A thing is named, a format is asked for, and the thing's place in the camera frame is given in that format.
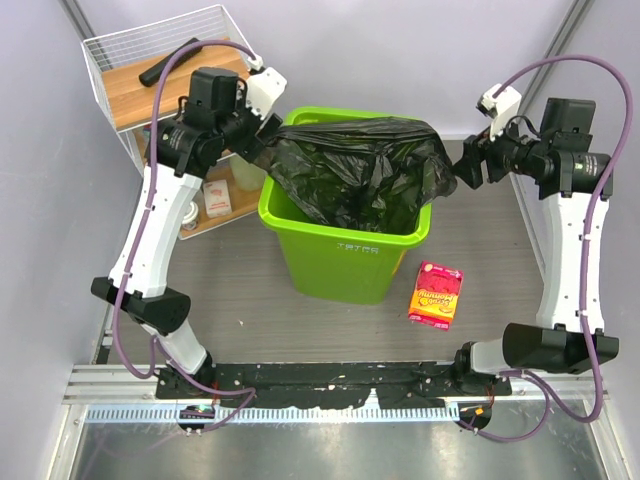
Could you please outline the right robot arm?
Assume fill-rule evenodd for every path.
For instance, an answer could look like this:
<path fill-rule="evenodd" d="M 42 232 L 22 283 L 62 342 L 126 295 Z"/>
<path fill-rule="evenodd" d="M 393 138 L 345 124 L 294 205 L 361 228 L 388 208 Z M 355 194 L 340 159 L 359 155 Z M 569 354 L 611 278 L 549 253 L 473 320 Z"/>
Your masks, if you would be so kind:
<path fill-rule="evenodd" d="M 619 353 L 618 338 L 604 332 L 599 299 L 600 240 L 613 184 L 596 194 L 610 158 L 590 150 L 595 110 L 590 100 L 550 98 L 530 136 L 510 119 L 500 135 L 484 130 L 463 143 L 453 171 L 471 188 L 509 174 L 534 180 L 550 257 L 535 324 L 510 323 L 499 339 L 467 342 L 457 351 L 451 380 L 462 394 L 477 393 L 490 374 L 529 369 L 578 375 Z"/>

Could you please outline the green plastic trash bin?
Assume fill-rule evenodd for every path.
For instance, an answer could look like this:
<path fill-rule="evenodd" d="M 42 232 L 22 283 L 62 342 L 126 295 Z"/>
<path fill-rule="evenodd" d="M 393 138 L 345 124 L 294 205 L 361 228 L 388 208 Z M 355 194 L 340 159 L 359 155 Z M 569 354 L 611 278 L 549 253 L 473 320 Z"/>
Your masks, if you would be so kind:
<path fill-rule="evenodd" d="M 358 110 L 301 107 L 284 126 L 377 117 L 390 114 Z M 270 177 L 261 192 L 258 212 L 279 241 L 294 287 L 301 293 L 332 301 L 381 302 L 406 253 L 427 238 L 431 203 L 419 213 L 407 235 L 365 232 L 311 222 Z"/>

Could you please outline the black trash bag roll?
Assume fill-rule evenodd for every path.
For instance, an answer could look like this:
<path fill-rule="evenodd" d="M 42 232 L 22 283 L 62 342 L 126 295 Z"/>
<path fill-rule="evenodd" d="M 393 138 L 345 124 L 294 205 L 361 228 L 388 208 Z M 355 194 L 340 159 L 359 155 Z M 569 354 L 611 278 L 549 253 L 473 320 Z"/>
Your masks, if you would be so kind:
<path fill-rule="evenodd" d="M 139 80 L 140 84 L 143 85 L 144 87 L 147 87 L 147 88 L 152 87 L 153 85 L 155 85 L 159 81 L 163 70 L 165 69 L 165 67 L 169 63 L 169 61 L 173 58 L 173 56 L 181 48 L 184 48 L 184 47 L 189 46 L 189 45 L 193 45 L 193 44 L 198 43 L 198 42 L 199 42 L 199 40 L 197 38 L 191 38 L 186 43 L 184 43 L 183 45 L 178 47 L 175 51 L 173 51 L 169 55 L 167 55 L 165 58 L 163 58 L 162 60 L 160 60 L 159 62 L 157 62 L 153 66 L 149 67 L 147 70 L 145 70 L 142 73 L 140 73 L 139 76 L 138 76 L 138 80 Z M 189 52 L 185 53 L 178 60 L 176 60 L 174 62 L 173 66 L 171 67 L 171 70 L 175 70 L 176 68 L 180 67 L 181 65 L 186 63 L 188 60 L 193 58 L 195 55 L 197 55 L 201 50 L 202 50 L 202 48 L 198 47 L 198 48 L 194 48 L 194 49 L 190 50 Z"/>

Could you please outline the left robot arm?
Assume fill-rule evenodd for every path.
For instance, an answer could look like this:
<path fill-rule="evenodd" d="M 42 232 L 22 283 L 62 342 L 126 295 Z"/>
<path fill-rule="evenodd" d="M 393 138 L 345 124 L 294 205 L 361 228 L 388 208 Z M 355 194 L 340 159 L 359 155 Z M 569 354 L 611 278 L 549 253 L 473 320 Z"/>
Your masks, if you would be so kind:
<path fill-rule="evenodd" d="M 192 73 L 177 113 L 151 125 L 142 191 L 120 257 L 92 281 L 92 294 L 113 307 L 112 328 L 121 314 L 139 324 L 193 398 L 212 390 L 215 364 L 189 324 L 189 296 L 167 285 L 171 255 L 196 192 L 222 154 L 253 161 L 276 132 L 282 120 L 272 108 L 286 85 L 272 67 L 247 78 L 221 68 Z"/>

